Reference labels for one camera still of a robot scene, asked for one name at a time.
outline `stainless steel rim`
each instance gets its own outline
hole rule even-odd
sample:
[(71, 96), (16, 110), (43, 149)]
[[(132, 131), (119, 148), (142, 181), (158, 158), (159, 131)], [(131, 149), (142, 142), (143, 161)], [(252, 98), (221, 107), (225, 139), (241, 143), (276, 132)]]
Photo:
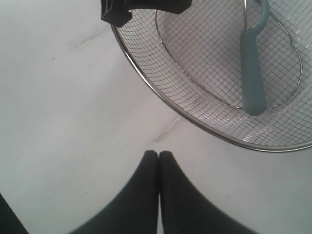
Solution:
[(124, 52), (126, 58), (130, 62), (130, 64), (133, 66), (133, 68), (136, 70), (136, 72), (140, 75), (140, 77), (143, 79), (143, 81), (151, 88), (151, 90), (158, 96), (160, 99), (165, 102), (169, 107), (171, 107), (173, 110), (175, 110), (177, 113), (179, 113), (181, 116), (189, 120), (191, 123), (195, 124), (196, 126), (200, 127), (201, 129), (205, 130), (206, 132), (225, 140), (231, 144), (234, 144), (236, 146), (240, 146), (246, 149), (255, 150), (255, 151), (261, 151), (261, 152), (271, 152), (271, 153), (282, 153), (282, 152), (295, 152), (299, 150), (304, 150), (307, 148), (312, 147), (312, 140), (291, 145), (291, 146), (262, 146), (257, 144), (248, 143), (242, 140), (238, 140), (232, 136), (229, 136), (227, 134), (222, 133), (219, 130), (213, 129), (212, 127), (208, 126), (207, 124), (203, 123), (202, 121), (194, 118), (192, 115), (185, 112), (182, 108), (177, 106), (174, 102), (172, 102), (170, 99), (168, 99), (150, 80), (149, 78), (144, 74), (144, 72), (140, 69), (140, 67), (137, 65), (136, 61), (132, 57), (131, 53), (126, 48), (122, 37), (120, 36), (118, 30), (116, 27), (112, 26), (113, 33), (117, 39), (118, 44), (120, 45), (122, 51)]

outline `white surface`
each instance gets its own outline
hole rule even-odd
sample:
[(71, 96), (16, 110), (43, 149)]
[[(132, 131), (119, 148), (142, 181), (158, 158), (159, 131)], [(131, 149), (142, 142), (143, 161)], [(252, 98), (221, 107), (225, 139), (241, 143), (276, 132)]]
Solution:
[(30, 234), (64, 234), (120, 191), (147, 149), (263, 234), (308, 234), (312, 151), (219, 140), (163, 104), (100, 21), (98, 0), (1, 2), (0, 192)]

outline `wire mesh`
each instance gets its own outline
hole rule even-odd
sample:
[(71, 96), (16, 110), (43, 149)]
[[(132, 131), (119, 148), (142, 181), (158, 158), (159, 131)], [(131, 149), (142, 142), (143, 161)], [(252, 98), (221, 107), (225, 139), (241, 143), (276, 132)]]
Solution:
[[(262, 150), (311, 146), (312, 2), (270, 1), (272, 14), (257, 38), (269, 105), (259, 117), (240, 108), (242, 3), (194, 0), (181, 15), (135, 10), (118, 35), (145, 80), (203, 128)], [(247, 1), (249, 27), (261, 11)]]

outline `teal plastic handle grip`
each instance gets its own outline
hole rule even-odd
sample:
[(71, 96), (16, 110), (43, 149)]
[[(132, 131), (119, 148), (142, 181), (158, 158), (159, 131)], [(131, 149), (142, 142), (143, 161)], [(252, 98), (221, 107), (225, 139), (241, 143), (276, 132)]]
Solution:
[(268, 0), (262, 0), (262, 18), (259, 24), (240, 35), (243, 108), (251, 116), (259, 116), (267, 109), (256, 38), (269, 19)]

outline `metal mesh strainer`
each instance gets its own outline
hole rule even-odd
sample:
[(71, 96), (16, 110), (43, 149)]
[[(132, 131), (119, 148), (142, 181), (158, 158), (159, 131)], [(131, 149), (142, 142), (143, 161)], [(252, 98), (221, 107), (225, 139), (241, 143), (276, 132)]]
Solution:
[[(268, 110), (242, 110), (239, 36), (242, 0), (194, 0), (181, 15), (135, 10), (115, 36), (144, 81), (204, 130), (261, 151), (312, 146), (312, 2), (271, 0), (257, 38)], [(261, 6), (247, 2), (250, 26)]]

